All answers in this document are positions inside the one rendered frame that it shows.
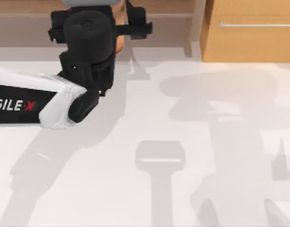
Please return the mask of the wooden cupboard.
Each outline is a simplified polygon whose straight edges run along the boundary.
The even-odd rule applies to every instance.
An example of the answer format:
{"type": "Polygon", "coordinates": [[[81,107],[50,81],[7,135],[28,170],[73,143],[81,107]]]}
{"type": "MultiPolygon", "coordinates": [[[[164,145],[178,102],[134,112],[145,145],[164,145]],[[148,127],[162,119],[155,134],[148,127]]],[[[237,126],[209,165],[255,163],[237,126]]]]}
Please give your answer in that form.
{"type": "Polygon", "coordinates": [[[200,36],[203,62],[290,63],[290,27],[218,24],[290,24],[290,0],[206,0],[200,36]]]}

